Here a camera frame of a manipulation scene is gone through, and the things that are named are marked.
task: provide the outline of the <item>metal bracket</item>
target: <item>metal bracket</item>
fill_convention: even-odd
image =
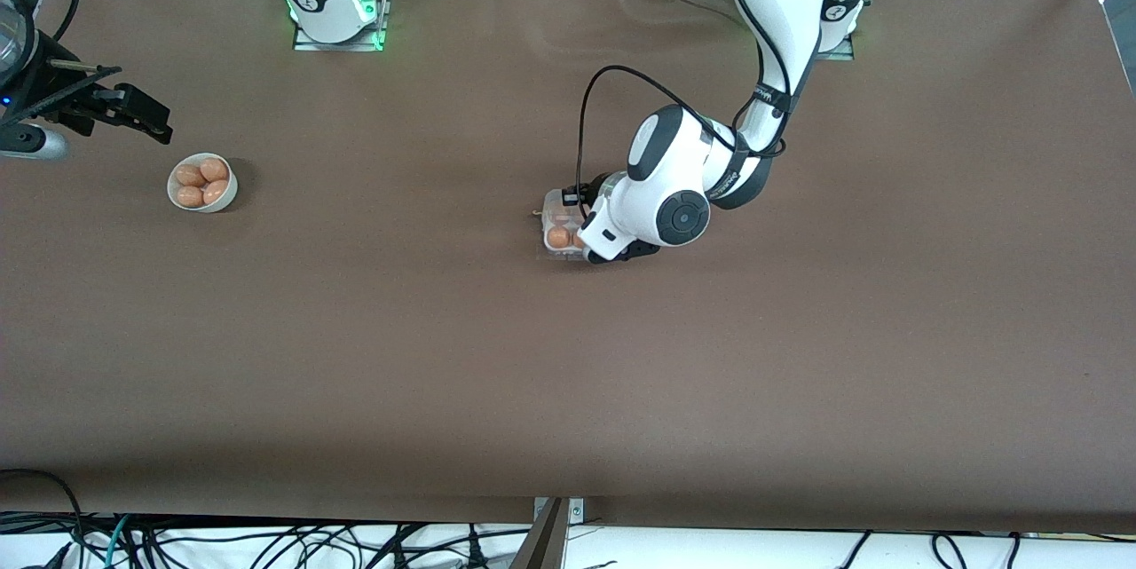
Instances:
[[[817,52],[817,60],[855,60],[855,52],[852,50],[852,36],[844,36],[838,47],[830,51]]]
[[[520,543],[517,555],[509,569],[560,569],[565,561],[565,545],[568,543],[569,504],[580,501],[579,518],[584,518],[583,499],[536,499],[543,500],[540,516],[528,529],[525,542]]]
[[[533,501],[533,521],[536,521],[541,517],[541,508],[543,508],[549,500],[550,499],[536,499]],[[568,499],[568,524],[584,524],[584,499]]]

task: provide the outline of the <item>green led light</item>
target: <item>green led light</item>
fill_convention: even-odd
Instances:
[[[292,0],[284,0],[287,3],[287,15],[292,18],[292,23],[300,24],[300,19],[295,18],[295,7],[292,7]]]
[[[356,9],[359,11],[359,18],[361,20],[370,20],[371,19],[371,16],[375,12],[374,10],[365,10],[365,8],[364,8],[364,6],[362,6],[362,3],[361,3],[360,0],[351,0],[351,2],[356,3]]]

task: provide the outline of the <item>white floor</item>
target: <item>white floor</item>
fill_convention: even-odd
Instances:
[[[484,525],[482,533],[517,528],[517,525]],[[354,529],[364,544],[378,546],[393,533],[393,526],[364,526]],[[281,533],[284,528],[177,530],[164,538],[181,536],[226,538],[257,533]],[[463,538],[466,525],[435,525],[407,541],[407,545],[431,546]],[[105,545],[102,536],[92,536]],[[485,538],[482,550],[487,558],[515,552],[524,536]],[[627,527],[574,527],[565,553],[565,569],[595,569],[615,561],[613,569],[666,568],[760,568],[760,569],[837,569],[859,538],[855,533],[766,532],[724,529],[648,529]],[[1006,564],[1012,542],[997,537],[953,538],[962,551],[968,569],[1002,569]],[[0,535],[0,569],[24,569],[42,566],[66,544],[66,534]],[[930,551],[930,537],[921,534],[874,534],[864,544],[853,569],[916,569],[939,567]],[[164,549],[190,569],[249,569],[253,559],[267,546],[265,539],[224,543],[170,543]],[[458,545],[459,552],[467,551]],[[950,550],[942,545],[949,561]],[[370,558],[365,553],[365,560]],[[117,555],[115,560],[123,560]],[[300,561],[300,547],[282,557],[275,569],[291,569]],[[452,553],[433,553],[412,566],[416,568],[453,568],[462,558]],[[346,552],[326,547],[314,555],[309,569],[350,569],[358,563]],[[72,550],[64,569],[77,569],[77,553]],[[87,554],[86,567],[98,569]],[[392,559],[378,569],[391,569]],[[1136,544],[1088,541],[1054,541],[1024,538],[1013,569],[1131,569],[1136,567]]]

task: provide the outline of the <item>bowl of eggs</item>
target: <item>bowl of eggs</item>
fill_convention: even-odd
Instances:
[[[220,212],[236,196],[236,174],[216,153],[194,153],[169,173],[166,193],[187,212]]]

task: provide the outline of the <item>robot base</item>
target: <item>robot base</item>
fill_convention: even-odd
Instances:
[[[374,15],[371,23],[359,33],[341,43],[321,43],[300,28],[295,16],[295,36],[292,39],[292,50],[295,51],[383,51],[386,44],[386,24],[391,15],[391,0],[357,0],[360,14]]]

